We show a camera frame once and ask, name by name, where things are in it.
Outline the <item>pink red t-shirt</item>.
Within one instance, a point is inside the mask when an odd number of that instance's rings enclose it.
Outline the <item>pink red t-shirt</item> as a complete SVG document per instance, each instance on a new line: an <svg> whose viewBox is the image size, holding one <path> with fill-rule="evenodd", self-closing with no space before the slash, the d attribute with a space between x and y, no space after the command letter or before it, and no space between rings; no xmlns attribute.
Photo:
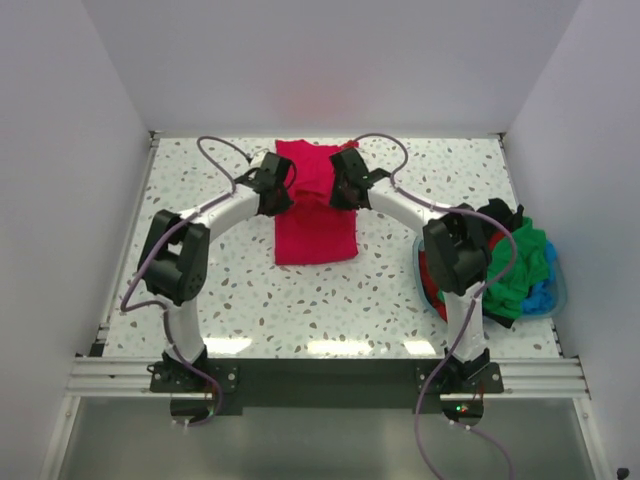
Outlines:
<svg viewBox="0 0 640 480"><path fill-rule="evenodd" d="M329 205L335 179L330 156L344 147L306 140L277 140L275 146L277 154L297 167L297 174L289 176L293 206L275 217L275 263L320 265L355 258L356 213Z"/></svg>

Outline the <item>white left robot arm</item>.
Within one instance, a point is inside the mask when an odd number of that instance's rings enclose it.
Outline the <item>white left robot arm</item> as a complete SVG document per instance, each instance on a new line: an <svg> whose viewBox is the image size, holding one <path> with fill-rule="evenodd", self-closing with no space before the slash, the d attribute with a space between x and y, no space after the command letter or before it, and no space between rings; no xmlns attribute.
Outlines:
<svg viewBox="0 0 640 480"><path fill-rule="evenodd" d="M179 213L161 210L152 218L132 281L133 287L142 282L152 298L131 305L133 291L128 290L121 310L151 305L162 309L165 355L177 362L171 378L183 391L196 392L207 380L207 368L198 362L206 346L197 297L207 279L210 244L245 220L287 212L293 206L289 189L296 177L292 160L267 152L231 181L228 192Z"/></svg>

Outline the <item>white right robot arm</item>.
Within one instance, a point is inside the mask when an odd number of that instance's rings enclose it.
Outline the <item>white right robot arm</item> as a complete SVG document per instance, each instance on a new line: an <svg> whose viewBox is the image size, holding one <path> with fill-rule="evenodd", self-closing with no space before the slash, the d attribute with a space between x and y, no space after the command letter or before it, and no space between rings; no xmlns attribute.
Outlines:
<svg viewBox="0 0 640 480"><path fill-rule="evenodd" d="M330 156L334 170L330 206L339 210L368 209L389 216L423 235L426 267L443 293L448 325L445 369L448 386L469 392L481 380L479 367L489 362L482 314L490 252L472 207L452 207L403 189L395 174L369 170L351 147Z"/></svg>

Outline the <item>blue plastic laundry basket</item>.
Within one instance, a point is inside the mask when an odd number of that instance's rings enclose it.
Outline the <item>blue plastic laundry basket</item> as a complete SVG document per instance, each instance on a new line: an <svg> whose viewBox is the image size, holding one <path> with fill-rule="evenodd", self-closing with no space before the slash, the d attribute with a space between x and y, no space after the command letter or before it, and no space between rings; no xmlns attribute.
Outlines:
<svg viewBox="0 0 640 480"><path fill-rule="evenodd" d="M533 320L558 315L567 302L567 287L561 271L557 252L548 241L544 252L550 264L550 277L533 286L529 296L522 303L522 315L518 320ZM437 296L436 285L426 269L423 240L417 237L412 245L414 279L419 298L424 308L447 322L444 302Z"/></svg>

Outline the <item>dark red t-shirt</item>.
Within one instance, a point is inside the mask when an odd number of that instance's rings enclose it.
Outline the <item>dark red t-shirt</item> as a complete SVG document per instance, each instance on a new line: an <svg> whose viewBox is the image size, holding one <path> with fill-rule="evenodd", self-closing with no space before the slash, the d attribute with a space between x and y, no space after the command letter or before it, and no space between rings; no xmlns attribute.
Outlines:
<svg viewBox="0 0 640 480"><path fill-rule="evenodd" d="M440 290L431 278L426 263L425 252L421 249L418 250L418 262L419 262L419 277L420 282L425 294L428 304L435 310L436 314L444 321L447 322L446 305L443 300L440 299Z"/></svg>

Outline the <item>black t-shirt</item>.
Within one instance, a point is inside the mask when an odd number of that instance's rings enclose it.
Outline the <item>black t-shirt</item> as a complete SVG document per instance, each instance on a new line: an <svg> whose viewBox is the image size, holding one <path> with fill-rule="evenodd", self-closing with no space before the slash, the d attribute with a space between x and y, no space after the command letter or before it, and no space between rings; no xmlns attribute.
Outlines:
<svg viewBox="0 0 640 480"><path fill-rule="evenodd" d="M524 223L524 206L519 204L515 210L512 210L500 198L490 199L489 203L479 208L477 212L499 222L510 233L521 228Z"/></svg>

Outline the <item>green t-shirt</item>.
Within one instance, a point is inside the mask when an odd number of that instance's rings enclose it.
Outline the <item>green t-shirt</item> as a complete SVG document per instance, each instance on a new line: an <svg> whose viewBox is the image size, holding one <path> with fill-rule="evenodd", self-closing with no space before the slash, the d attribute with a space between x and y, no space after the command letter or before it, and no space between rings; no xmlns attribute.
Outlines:
<svg viewBox="0 0 640 480"><path fill-rule="evenodd" d="M547 235L525 216L523 226L512 233L517 246L517 259L512 269L483 294L483 313L509 320L522 315L521 302L530 288L549 276L544 259Z"/></svg>

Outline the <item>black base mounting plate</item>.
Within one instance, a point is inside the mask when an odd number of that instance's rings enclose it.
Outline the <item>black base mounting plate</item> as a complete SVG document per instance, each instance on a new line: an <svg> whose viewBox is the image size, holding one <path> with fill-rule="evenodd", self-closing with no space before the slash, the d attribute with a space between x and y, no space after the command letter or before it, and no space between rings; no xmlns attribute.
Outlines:
<svg viewBox="0 0 640 480"><path fill-rule="evenodd" d="M435 359L200 359L188 370L164 357L148 365L151 393L172 416L240 415L248 408L399 409L437 412L440 398L505 391L497 363L472 376L455 366L428 378Z"/></svg>

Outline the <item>blue t-shirt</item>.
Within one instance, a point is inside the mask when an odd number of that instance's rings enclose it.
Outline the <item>blue t-shirt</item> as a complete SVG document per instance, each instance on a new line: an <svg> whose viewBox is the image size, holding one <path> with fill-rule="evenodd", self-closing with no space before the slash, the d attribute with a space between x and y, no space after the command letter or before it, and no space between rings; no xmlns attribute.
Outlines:
<svg viewBox="0 0 640 480"><path fill-rule="evenodd" d="M547 241L544 248L544 259L549 267L549 276L536 284L529 291L529 296L521 302L522 313L525 316L543 315L549 313L556 305L551 293L551 286L556 281L555 262L557 252L554 245Z"/></svg>

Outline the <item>aluminium frame rail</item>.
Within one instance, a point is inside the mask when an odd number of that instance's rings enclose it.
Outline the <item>aluminium frame rail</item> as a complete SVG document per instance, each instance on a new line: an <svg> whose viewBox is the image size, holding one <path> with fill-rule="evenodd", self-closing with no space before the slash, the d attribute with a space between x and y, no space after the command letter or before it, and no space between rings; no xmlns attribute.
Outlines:
<svg viewBox="0 0 640 480"><path fill-rule="evenodd" d="M145 357L78 357L65 394L74 397L136 398L151 394ZM589 399L590 390L577 358L500 359L505 398Z"/></svg>

